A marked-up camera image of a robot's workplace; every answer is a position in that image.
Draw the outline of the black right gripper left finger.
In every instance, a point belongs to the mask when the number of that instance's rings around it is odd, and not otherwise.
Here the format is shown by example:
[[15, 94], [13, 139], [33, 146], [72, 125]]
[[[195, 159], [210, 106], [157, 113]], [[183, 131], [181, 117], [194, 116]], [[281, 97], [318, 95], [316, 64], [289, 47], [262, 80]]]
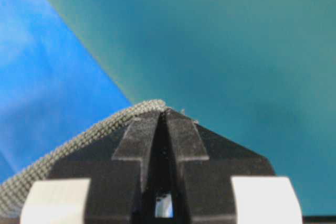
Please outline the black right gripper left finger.
[[33, 184], [21, 223], [131, 223], [141, 211], [160, 113], [61, 158]]

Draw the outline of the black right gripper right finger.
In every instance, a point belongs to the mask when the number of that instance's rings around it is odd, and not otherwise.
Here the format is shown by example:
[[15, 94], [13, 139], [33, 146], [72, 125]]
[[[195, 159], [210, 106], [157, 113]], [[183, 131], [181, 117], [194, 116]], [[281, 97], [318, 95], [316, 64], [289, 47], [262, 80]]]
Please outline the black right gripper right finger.
[[184, 223], [302, 223], [289, 178], [264, 156], [171, 109], [165, 122]]

